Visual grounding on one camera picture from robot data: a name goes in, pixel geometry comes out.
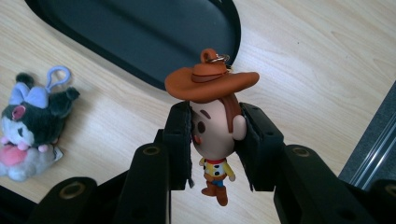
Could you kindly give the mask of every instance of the light wood surface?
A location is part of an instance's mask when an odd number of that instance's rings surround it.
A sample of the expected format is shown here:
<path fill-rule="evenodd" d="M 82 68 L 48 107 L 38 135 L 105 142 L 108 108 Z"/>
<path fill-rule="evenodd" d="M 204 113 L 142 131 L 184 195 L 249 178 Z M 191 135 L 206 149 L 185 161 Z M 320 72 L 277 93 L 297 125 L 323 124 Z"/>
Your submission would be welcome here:
<path fill-rule="evenodd" d="M 339 174 L 396 79 L 396 2 L 235 0 L 242 40 L 235 72 L 259 83 L 237 93 L 260 107 L 286 144 L 313 148 Z M 102 184 L 127 170 L 134 151 L 151 143 L 178 100 L 53 30 L 24 1 L 0 1 L 0 107 L 15 76 L 63 64 L 81 95 L 58 146 L 64 157 L 46 173 L 0 184 L 38 203 L 72 176 Z M 201 194 L 205 181 L 192 149 L 196 186 L 172 192 L 173 223 L 278 223 L 272 192 L 251 192 L 235 155 L 229 205 Z"/>

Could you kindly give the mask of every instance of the yellow shirt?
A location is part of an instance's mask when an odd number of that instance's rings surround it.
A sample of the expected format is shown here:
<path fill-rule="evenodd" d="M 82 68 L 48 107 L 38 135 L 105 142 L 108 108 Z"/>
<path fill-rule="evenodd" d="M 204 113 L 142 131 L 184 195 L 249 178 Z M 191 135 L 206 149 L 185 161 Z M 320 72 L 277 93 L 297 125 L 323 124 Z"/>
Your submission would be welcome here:
<path fill-rule="evenodd" d="M 209 161 L 205 158 L 201 158 L 200 163 L 204 165 L 205 173 L 211 176 L 222 176 L 224 174 L 228 176 L 234 176 L 233 170 L 225 159 L 219 161 Z"/>

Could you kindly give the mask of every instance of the eye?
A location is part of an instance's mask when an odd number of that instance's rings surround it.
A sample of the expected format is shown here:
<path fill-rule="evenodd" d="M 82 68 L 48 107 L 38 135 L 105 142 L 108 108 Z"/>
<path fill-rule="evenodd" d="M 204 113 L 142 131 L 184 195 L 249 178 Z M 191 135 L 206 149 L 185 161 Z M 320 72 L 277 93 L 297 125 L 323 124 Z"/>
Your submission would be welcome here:
<path fill-rule="evenodd" d="M 18 129 L 18 134 L 20 135 L 20 137 L 23 137 L 22 128 L 19 128 L 19 129 Z"/>
<path fill-rule="evenodd" d="M 198 122 L 198 132 L 204 133 L 205 132 L 205 124 L 201 121 Z"/>

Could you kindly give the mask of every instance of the brown hair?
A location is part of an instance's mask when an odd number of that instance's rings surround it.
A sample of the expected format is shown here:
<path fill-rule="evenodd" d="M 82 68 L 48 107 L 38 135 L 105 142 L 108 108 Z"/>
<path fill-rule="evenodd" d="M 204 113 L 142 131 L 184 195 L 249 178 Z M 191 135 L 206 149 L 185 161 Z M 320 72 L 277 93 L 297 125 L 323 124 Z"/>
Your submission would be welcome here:
<path fill-rule="evenodd" d="M 230 95 L 223 96 L 219 100 L 224 104 L 225 115 L 227 118 L 228 132 L 233 132 L 233 118 L 237 115 L 241 115 L 241 107 L 239 106 L 238 100 L 234 93 Z"/>

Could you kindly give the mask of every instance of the figurine arm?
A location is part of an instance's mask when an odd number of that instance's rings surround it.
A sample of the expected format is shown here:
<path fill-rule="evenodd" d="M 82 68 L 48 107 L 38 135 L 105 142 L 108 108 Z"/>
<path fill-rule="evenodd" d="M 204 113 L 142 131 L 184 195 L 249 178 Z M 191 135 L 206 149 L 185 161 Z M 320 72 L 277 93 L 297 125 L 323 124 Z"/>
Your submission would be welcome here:
<path fill-rule="evenodd" d="M 230 180 L 235 181 L 235 174 L 233 173 L 233 169 L 231 169 L 231 166 L 227 162 L 223 164 L 223 169 L 227 176 L 230 178 Z"/>
<path fill-rule="evenodd" d="M 205 164 L 205 158 L 201 158 L 201 160 L 199 161 L 199 165 L 204 166 L 204 164 Z"/>
<path fill-rule="evenodd" d="M 7 137 L 3 136 L 3 137 L 1 138 L 1 143 L 2 143 L 3 145 L 7 144 L 8 142 L 9 142 L 9 140 L 8 140 Z"/>

